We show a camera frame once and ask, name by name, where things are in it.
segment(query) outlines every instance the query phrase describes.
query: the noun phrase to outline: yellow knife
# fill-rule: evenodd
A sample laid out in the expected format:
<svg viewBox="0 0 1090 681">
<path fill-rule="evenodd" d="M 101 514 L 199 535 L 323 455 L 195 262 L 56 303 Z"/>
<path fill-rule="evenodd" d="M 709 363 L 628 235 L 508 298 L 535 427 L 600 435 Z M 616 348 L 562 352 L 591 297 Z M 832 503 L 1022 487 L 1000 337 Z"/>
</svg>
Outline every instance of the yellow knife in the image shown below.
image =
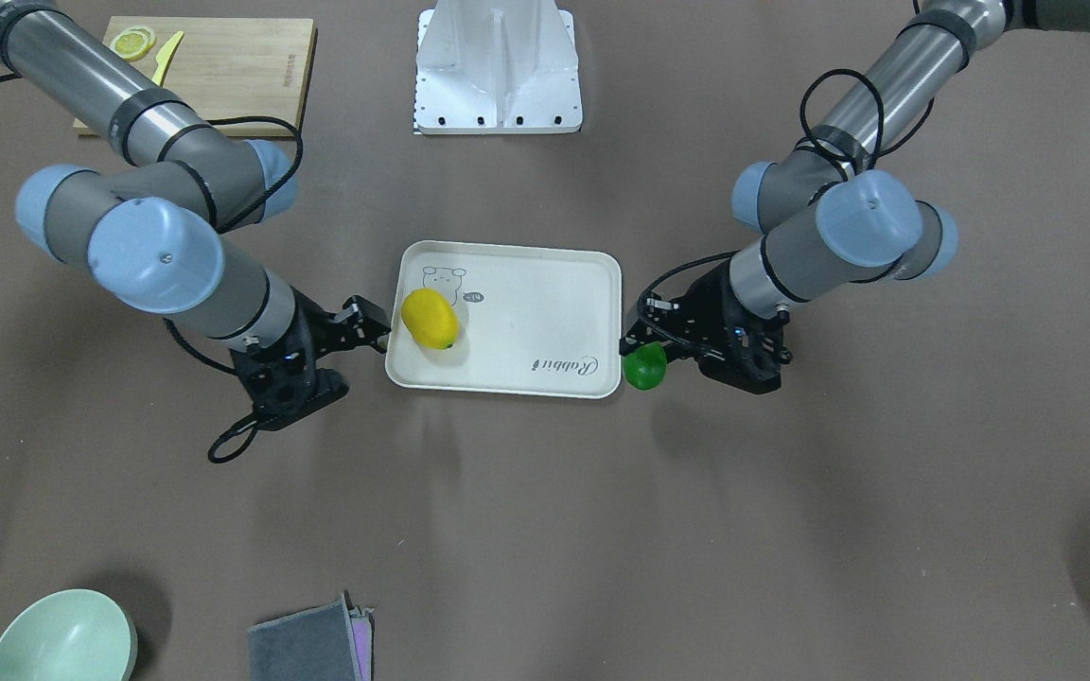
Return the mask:
<svg viewBox="0 0 1090 681">
<path fill-rule="evenodd" d="M 154 77 L 150 81 L 155 82 L 156 85 L 161 86 L 162 82 L 166 81 L 166 72 L 170 69 L 170 58 L 174 57 L 174 48 L 179 47 L 181 39 L 183 39 L 183 32 L 177 31 L 168 41 L 162 44 L 159 53 L 155 57 L 159 62 L 159 68 L 154 72 Z"/>
</svg>

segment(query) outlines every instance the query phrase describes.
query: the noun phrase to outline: white bracket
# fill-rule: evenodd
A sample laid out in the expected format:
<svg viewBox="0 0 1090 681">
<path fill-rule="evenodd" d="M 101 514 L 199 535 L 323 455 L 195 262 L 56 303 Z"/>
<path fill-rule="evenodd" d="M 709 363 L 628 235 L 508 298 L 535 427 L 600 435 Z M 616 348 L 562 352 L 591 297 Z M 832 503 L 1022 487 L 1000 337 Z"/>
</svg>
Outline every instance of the white bracket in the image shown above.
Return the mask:
<svg viewBox="0 0 1090 681">
<path fill-rule="evenodd" d="M 415 133 L 574 133 L 583 124 L 574 17 L 554 0 L 440 0 L 420 14 L 415 61 Z"/>
</svg>

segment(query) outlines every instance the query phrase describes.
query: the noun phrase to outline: folded cloth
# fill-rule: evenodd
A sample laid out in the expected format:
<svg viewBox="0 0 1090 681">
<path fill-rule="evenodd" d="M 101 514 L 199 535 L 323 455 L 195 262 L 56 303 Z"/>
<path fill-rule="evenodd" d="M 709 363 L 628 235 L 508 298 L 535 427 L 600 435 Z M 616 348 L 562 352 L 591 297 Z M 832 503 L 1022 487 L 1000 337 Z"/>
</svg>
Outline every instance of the folded cloth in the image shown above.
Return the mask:
<svg viewBox="0 0 1090 681">
<path fill-rule="evenodd" d="M 372 681 L 372 611 L 347 596 L 255 624 L 247 645 L 251 681 Z"/>
</svg>

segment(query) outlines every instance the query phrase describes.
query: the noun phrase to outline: blue joint cap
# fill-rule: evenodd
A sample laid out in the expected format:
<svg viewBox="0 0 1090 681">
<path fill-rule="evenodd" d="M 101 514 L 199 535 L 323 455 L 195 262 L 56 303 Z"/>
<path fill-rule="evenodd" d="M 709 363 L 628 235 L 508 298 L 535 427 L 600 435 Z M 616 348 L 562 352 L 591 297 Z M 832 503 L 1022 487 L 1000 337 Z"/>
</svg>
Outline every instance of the blue joint cap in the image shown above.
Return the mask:
<svg viewBox="0 0 1090 681">
<path fill-rule="evenodd" d="M 901 182 L 871 169 L 827 190 L 814 208 L 822 241 L 853 266 L 875 268 L 920 242 L 920 207 Z"/>
<path fill-rule="evenodd" d="M 291 163 L 289 156 L 286 156 L 284 151 L 281 151 L 275 142 L 247 139 L 246 143 L 255 150 L 255 156 L 259 156 L 259 165 L 263 167 L 263 186 L 265 190 L 276 184 L 277 180 L 280 180 L 286 172 L 289 172 L 289 168 L 293 163 Z M 263 219 L 259 221 L 289 210 L 295 199 L 298 199 L 296 175 L 289 178 L 289 182 L 286 182 L 280 190 L 276 191 L 276 194 L 272 194 L 268 198 L 268 203 L 264 204 Z"/>
<path fill-rule="evenodd" d="M 48 246 L 48 240 L 45 239 L 45 212 L 48 211 L 48 199 L 53 197 L 58 186 L 65 182 L 65 178 L 80 172 L 92 171 L 69 163 L 40 169 L 27 178 L 16 195 L 19 229 L 22 229 L 33 244 L 47 252 L 48 257 L 53 259 L 57 259 L 57 255 L 53 255 L 53 251 Z"/>
<path fill-rule="evenodd" d="M 744 226 L 764 233 L 760 227 L 760 189 L 764 183 L 764 173 L 776 163 L 761 161 L 751 163 L 735 182 L 735 191 L 730 193 L 730 211 Z"/>
<path fill-rule="evenodd" d="M 87 264 L 95 280 L 126 305 L 170 315 L 211 295 L 226 271 L 226 251 L 194 211 L 166 198 L 134 198 L 96 224 Z"/>
<path fill-rule="evenodd" d="M 957 220 L 953 218 L 952 212 L 946 211 L 940 206 L 933 206 L 931 204 L 925 204 L 936 217 L 940 219 L 940 251 L 936 251 L 936 257 L 915 279 L 920 279 L 921 276 L 933 276 L 937 271 L 943 270 L 948 267 L 948 263 L 952 262 L 953 255 L 957 254 L 957 239 L 959 239 L 959 233 L 957 232 Z"/>
</svg>

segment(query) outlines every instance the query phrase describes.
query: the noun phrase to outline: wooden cutting board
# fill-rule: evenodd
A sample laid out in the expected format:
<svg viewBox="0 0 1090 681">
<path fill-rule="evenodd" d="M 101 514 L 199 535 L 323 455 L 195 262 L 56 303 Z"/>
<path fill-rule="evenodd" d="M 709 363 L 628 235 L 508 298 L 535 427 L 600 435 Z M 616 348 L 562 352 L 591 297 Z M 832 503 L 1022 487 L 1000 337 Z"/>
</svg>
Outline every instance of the wooden cutting board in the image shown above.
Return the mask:
<svg viewBox="0 0 1090 681">
<path fill-rule="evenodd" d="M 112 17 L 104 44 L 129 26 L 150 26 L 157 42 L 131 61 L 153 76 L 155 57 L 177 31 L 184 32 L 162 87 L 203 119 L 276 117 L 302 125 L 314 61 L 314 19 Z M 78 134 L 95 134 L 74 121 Z M 233 137 L 290 137 L 280 125 L 225 125 Z"/>
</svg>

